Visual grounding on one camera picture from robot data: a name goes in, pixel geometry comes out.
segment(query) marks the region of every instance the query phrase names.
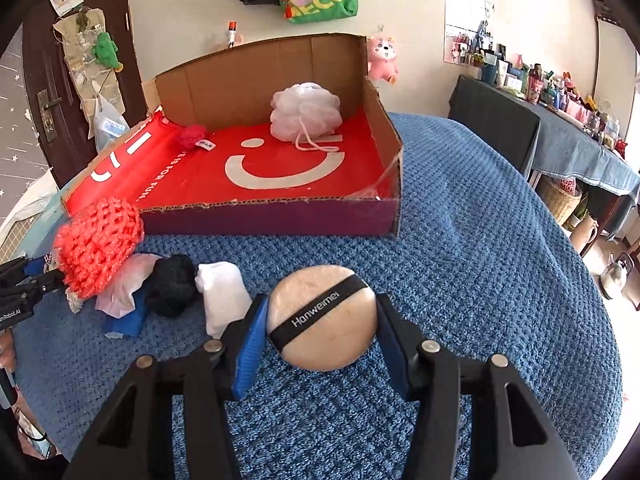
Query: round beige powder puff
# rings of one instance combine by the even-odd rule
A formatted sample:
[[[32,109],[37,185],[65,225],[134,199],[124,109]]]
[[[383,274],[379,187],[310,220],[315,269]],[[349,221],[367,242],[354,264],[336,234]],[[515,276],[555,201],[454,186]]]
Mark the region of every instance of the round beige powder puff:
[[[284,278],[271,293],[269,334],[303,306],[354,274],[345,267],[306,267]],[[353,363],[367,350],[377,328],[376,296],[366,286],[339,303],[281,352],[294,366],[325,372]]]

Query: black fuzzy ball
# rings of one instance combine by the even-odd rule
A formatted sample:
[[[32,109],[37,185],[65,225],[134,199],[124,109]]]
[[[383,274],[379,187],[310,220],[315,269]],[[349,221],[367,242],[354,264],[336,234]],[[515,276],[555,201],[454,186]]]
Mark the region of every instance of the black fuzzy ball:
[[[178,317],[198,295],[196,267],[186,254],[156,261],[146,279],[146,306],[158,316]]]

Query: wicker basket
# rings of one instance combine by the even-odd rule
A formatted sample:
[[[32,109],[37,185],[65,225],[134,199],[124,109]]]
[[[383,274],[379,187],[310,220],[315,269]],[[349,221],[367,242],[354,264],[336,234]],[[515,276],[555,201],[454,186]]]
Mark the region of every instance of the wicker basket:
[[[546,175],[540,178],[536,193],[560,225],[564,224],[571,216],[571,213],[574,212],[582,198],[582,192],[578,186],[575,187],[575,194],[571,194],[562,189],[554,179]]]

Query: white sock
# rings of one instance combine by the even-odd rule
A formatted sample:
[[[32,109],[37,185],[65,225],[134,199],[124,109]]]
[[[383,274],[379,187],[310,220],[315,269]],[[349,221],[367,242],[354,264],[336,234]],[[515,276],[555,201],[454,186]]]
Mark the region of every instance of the white sock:
[[[200,264],[196,287],[204,298],[207,334],[212,338],[220,339],[226,326],[244,318],[251,306],[240,269],[229,262]]]

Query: pink bear toy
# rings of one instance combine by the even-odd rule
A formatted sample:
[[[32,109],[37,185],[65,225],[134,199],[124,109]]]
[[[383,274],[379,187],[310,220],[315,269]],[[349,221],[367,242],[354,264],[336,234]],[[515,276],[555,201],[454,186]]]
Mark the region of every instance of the pink bear toy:
[[[396,82],[398,70],[398,54],[394,47],[394,40],[388,38],[369,38],[369,77],[384,79],[393,84]]]

